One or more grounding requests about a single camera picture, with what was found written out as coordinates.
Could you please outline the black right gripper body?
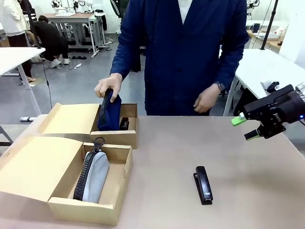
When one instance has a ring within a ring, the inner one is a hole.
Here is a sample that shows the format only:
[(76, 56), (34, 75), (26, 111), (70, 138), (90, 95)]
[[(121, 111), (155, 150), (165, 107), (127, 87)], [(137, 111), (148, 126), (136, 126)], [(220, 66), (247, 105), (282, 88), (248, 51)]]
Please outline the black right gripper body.
[(247, 120), (260, 122), (257, 130), (268, 139), (285, 131), (284, 123), (292, 124), (305, 118), (305, 85), (287, 85), (268, 96), (244, 106)]

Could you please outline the person's right hand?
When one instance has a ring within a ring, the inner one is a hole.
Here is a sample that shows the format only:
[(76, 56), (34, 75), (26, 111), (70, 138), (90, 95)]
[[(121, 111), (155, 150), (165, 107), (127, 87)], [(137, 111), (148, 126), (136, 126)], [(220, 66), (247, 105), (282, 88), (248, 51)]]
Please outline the person's right hand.
[(111, 73), (108, 78), (100, 79), (94, 91), (97, 97), (104, 98), (108, 89), (112, 89), (113, 93), (110, 101), (113, 103), (121, 90), (122, 75), (119, 73)]

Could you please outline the person's left hand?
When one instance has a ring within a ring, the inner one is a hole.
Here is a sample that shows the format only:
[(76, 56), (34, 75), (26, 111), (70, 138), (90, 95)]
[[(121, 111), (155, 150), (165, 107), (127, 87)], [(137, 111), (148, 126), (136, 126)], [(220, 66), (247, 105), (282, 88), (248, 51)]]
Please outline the person's left hand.
[(206, 113), (216, 103), (220, 89), (217, 84), (212, 84), (210, 87), (202, 91), (194, 103), (194, 111), (198, 113)]

